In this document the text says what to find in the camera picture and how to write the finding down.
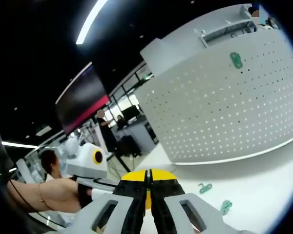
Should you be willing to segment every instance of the green plastic piece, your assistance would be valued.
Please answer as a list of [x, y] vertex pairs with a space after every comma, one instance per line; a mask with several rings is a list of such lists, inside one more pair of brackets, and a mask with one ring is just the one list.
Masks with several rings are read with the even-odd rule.
[[240, 69], [243, 67], [243, 63], [241, 61], [241, 57], [237, 52], [231, 52], [230, 58], [235, 66], [236, 69]]
[[222, 213], [223, 215], [228, 214], [229, 209], [231, 208], [231, 206], [232, 206], [232, 202], [229, 201], [229, 200], [225, 200], [225, 201], [223, 202], [223, 204], [221, 205], [221, 209], [220, 209], [221, 213]]
[[199, 186], [200, 185], [202, 185], [202, 188], [200, 189], [200, 194], [203, 194], [212, 188], [211, 184], [208, 184], [206, 186], [204, 186], [203, 184], [199, 184]]

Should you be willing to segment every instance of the monitor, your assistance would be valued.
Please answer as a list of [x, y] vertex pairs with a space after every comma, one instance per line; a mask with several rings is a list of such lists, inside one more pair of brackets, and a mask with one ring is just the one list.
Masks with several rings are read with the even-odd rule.
[[56, 101], [56, 111], [66, 134], [73, 132], [109, 102], [92, 63], [83, 68]]
[[135, 105], [130, 106], [127, 109], [124, 109], [122, 111], [124, 118], [126, 119], [126, 121], [131, 120], [134, 117], [137, 117], [140, 115], [139, 110], [137, 109], [137, 107]]

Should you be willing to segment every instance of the black cable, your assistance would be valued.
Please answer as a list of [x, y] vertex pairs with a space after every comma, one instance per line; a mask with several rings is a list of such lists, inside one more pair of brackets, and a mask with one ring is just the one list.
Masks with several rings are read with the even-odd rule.
[[53, 222], [51, 219], [48, 219], [48, 218], [46, 218], [46, 217], [44, 217], [42, 214], [40, 214], [39, 213], [39, 211], [37, 211], [32, 205], [30, 205], [26, 200], [25, 200], [25, 198], [19, 193], [19, 191], [16, 189], [16, 187], [14, 186], [14, 184], [12, 183], [12, 181], [11, 181], [11, 179], [9, 179], [9, 181], [10, 181], [10, 183], [12, 184], [12, 186], [13, 186], [13, 188], [15, 189], [15, 191], [20, 195], [20, 197], [23, 199], [23, 201], [31, 208], [31, 209], [33, 209], [33, 211], [35, 212], [35, 213], [37, 213], [39, 216], [41, 216], [42, 218], [44, 218], [45, 220], [48, 220], [49, 222], [51, 222], [51, 223], [54, 223], [54, 224], [56, 224], [56, 225], [58, 225], [58, 226], [61, 226], [61, 227], [63, 227], [63, 228], [66, 228], [65, 226], [63, 226], [63, 225], [61, 225], [61, 224], [58, 224], [58, 223], [56, 223], [56, 222]]
[[102, 185], [110, 186], [110, 187], [113, 187], [113, 188], [117, 187], [117, 185], [114, 185], [114, 184], [108, 184], [108, 183], [99, 182], [98, 180], [102, 179], [102, 178], [95, 179], [93, 177], [84, 177], [84, 176], [78, 176], [78, 175], [73, 175], [73, 176], [75, 176], [77, 178], [82, 178], [82, 179], [92, 179], [93, 182], [97, 183], [97, 184], [102, 184]]

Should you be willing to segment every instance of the person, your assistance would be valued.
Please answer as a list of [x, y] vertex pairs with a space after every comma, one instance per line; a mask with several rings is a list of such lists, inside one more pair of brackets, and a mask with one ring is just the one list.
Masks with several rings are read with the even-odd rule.
[[118, 130], [121, 130], [122, 128], [124, 128], [127, 125], [127, 121], [121, 115], [117, 116], [117, 120], [118, 120], [117, 121]]
[[[51, 181], [54, 179], [59, 178], [71, 178], [74, 180], [75, 178], [65, 174], [64, 171], [64, 163], [62, 160], [56, 156], [53, 150], [45, 150], [40, 154], [41, 157], [41, 165], [46, 172], [45, 181]], [[65, 223], [70, 226], [75, 218], [75, 214], [66, 213], [66, 212], [58, 212]]]
[[100, 130], [105, 141], [105, 145], [109, 152], [116, 152], [117, 151], [117, 140], [112, 133], [112, 130], [109, 128], [109, 124], [113, 120], [105, 121], [103, 118], [105, 116], [104, 110], [100, 109], [96, 113], [97, 121], [100, 125]]

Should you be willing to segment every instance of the black hair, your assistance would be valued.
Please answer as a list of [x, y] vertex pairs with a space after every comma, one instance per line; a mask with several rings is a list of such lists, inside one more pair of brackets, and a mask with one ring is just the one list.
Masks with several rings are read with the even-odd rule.
[[53, 150], [46, 150], [40, 154], [41, 166], [47, 174], [51, 174], [51, 164], [56, 164], [57, 158]]

